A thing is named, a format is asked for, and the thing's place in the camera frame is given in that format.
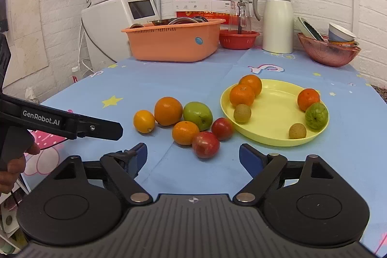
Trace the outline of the person's left hand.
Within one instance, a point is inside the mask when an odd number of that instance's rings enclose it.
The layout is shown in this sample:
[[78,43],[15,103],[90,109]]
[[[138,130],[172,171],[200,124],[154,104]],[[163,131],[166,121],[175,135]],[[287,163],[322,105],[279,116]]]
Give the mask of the person's left hand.
[[24,154],[20,158],[11,160],[7,165],[7,171],[0,171],[0,192],[8,194],[12,191],[19,175],[26,168]]

